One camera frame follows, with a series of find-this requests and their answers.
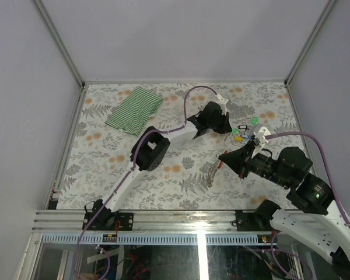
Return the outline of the green key tag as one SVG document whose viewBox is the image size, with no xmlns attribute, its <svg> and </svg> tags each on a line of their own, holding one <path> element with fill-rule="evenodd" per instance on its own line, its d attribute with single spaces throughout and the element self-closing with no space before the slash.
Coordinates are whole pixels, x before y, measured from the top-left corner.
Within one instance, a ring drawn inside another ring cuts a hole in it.
<svg viewBox="0 0 350 280">
<path fill-rule="evenodd" d="M 256 125 L 258 123 L 258 117 L 253 117 L 251 119 L 251 125 Z"/>
</svg>

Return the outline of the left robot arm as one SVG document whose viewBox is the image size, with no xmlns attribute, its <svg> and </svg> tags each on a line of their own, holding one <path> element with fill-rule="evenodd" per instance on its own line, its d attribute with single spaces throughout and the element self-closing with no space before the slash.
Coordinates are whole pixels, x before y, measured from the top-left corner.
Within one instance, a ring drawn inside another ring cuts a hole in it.
<svg viewBox="0 0 350 280">
<path fill-rule="evenodd" d="M 111 192 L 93 203 L 91 210 L 85 211 L 85 230 L 119 229 L 121 219 L 118 212 L 127 195 L 139 183 L 141 178 L 154 171 L 161 164 L 167 150 L 172 145 L 183 144 L 197 139 L 209 130 L 218 134 L 232 131 L 229 123 L 228 99 L 221 98 L 208 102 L 203 110 L 187 117 L 180 127 L 160 131 L 151 126 L 132 147 L 130 162 Z"/>
</svg>

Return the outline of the silver keys bunch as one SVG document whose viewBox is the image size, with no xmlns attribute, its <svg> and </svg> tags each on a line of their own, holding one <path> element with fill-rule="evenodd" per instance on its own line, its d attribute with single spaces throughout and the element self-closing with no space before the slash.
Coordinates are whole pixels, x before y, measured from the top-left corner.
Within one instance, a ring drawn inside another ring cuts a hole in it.
<svg viewBox="0 0 350 280">
<path fill-rule="evenodd" d="M 213 164 L 211 164 L 210 168 L 208 169 L 207 176 L 206 176 L 206 186 L 208 188 L 211 188 L 214 182 L 215 174 L 219 169 L 220 160 L 217 159 Z"/>
</svg>

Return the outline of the red handled carabiner keyring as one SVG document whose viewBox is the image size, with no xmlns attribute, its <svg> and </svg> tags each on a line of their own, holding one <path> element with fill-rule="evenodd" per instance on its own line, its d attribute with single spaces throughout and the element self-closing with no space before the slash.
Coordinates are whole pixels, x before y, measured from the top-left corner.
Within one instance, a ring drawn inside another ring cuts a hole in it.
<svg viewBox="0 0 350 280">
<path fill-rule="evenodd" d="M 217 170 L 219 170 L 222 167 L 222 165 L 223 165 L 223 161 L 220 159 L 220 157 L 222 155 L 224 155 L 224 154 L 227 154 L 227 153 L 228 153 L 228 151 L 225 150 L 222 154 L 220 154 L 218 156 L 218 164 L 217 164 L 217 167 L 216 167 Z"/>
</svg>

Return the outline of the aluminium front rail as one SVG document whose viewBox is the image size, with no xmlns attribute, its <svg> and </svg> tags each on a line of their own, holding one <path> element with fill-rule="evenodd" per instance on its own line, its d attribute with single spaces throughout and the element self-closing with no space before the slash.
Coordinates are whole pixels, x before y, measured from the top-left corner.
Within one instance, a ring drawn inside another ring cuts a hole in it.
<svg viewBox="0 0 350 280">
<path fill-rule="evenodd" d="M 133 233 L 207 233 L 236 232 L 232 225 L 235 211 L 160 211 L 127 210 L 120 214 L 133 214 Z M 82 231 L 84 210 L 38 210 L 32 226 L 33 232 L 79 233 Z"/>
</svg>

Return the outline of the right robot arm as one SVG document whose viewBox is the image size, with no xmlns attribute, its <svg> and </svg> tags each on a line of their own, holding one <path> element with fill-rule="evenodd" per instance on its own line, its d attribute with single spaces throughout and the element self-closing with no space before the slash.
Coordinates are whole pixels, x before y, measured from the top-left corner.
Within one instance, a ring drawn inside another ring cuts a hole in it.
<svg viewBox="0 0 350 280">
<path fill-rule="evenodd" d="M 350 230 L 342 219 L 331 187 L 309 172 L 312 161 L 298 147 L 284 148 L 277 159 L 253 151 L 256 144 L 224 153 L 219 160 L 241 179 L 250 173 L 288 190 L 287 199 L 298 210 L 317 220 L 326 230 L 320 233 L 294 218 L 271 200 L 254 211 L 254 223 L 261 230 L 281 231 L 311 248 L 331 264 L 342 279 L 350 279 Z"/>
</svg>

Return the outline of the green tagged key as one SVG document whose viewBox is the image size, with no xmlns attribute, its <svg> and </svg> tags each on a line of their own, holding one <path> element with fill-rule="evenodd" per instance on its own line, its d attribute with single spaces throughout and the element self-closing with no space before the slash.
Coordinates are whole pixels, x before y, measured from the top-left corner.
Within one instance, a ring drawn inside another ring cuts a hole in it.
<svg viewBox="0 0 350 280">
<path fill-rule="evenodd" d="M 226 134 L 224 141 L 226 142 L 228 139 L 233 139 L 238 134 L 239 134 L 239 129 L 233 128 L 229 133 Z"/>
</svg>

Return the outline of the green white striped cloth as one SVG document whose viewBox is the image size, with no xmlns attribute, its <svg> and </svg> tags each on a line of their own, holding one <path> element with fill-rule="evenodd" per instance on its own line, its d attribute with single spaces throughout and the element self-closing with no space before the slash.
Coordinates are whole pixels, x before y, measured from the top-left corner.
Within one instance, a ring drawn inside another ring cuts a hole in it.
<svg viewBox="0 0 350 280">
<path fill-rule="evenodd" d="M 163 103 L 163 98 L 136 87 L 107 117 L 105 124 L 126 134 L 139 136 L 149 119 Z"/>
</svg>

